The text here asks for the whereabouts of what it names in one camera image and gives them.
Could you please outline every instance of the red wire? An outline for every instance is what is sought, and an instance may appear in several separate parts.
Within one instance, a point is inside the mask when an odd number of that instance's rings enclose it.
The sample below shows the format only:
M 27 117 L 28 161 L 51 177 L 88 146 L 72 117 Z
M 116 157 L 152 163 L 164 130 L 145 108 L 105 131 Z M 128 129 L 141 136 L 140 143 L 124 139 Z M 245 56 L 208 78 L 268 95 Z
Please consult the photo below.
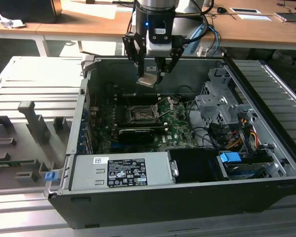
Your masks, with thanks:
M 232 132 L 232 133 L 231 133 L 230 138 L 229 138 L 229 143 L 231 142 L 231 138 L 232 138 L 233 134 L 236 134 L 236 133 L 238 133 L 238 132 L 235 131 L 235 132 Z

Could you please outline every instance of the blue tab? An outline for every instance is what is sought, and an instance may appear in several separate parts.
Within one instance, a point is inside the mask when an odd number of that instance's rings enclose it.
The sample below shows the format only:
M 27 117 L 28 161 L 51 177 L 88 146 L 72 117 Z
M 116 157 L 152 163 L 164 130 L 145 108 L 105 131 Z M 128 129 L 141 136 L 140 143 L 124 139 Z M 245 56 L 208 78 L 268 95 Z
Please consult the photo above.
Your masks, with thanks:
M 50 171 L 45 174 L 45 181 L 57 181 L 58 180 L 58 172 Z
M 241 158 L 237 152 L 224 152 L 220 155 L 222 162 L 240 162 Z

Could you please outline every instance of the white desk leg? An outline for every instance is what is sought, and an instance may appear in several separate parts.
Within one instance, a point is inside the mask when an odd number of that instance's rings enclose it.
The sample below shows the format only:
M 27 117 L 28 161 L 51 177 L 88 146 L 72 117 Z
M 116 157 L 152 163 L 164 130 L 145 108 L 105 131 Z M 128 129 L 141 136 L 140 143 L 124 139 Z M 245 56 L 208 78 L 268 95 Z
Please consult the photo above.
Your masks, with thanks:
M 50 54 L 49 54 L 49 50 L 48 50 L 48 47 L 47 47 L 46 40 L 44 39 L 44 36 L 37 36 L 37 37 L 34 38 L 34 40 L 36 42 L 36 46 L 38 48 L 39 55 L 41 57 L 42 56 L 49 57 Z

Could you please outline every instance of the warning label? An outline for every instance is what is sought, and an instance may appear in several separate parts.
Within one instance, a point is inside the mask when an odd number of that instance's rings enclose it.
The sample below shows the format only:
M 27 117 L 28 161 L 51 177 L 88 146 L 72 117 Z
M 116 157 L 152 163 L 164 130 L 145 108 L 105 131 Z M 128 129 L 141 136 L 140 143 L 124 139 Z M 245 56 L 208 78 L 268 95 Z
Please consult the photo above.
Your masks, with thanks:
M 145 159 L 108 161 L 108 186 L 110 188 L 147 184 Z

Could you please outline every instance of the yellow wire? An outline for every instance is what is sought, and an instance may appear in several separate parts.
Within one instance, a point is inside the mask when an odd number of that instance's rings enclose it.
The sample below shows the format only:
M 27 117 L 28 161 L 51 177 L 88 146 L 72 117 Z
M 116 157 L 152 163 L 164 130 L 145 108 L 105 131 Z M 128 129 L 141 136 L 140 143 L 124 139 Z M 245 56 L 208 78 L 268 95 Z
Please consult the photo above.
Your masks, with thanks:
M 235 141 L 234 143 L 230 144 L 230 146 L 228 146 L 227 149 L 230 149 L 230 148 L 238 145 L 241 142 L 242 142 L 242 140 L 241 140 L 241 138 L 239 138 L 237 141 Z

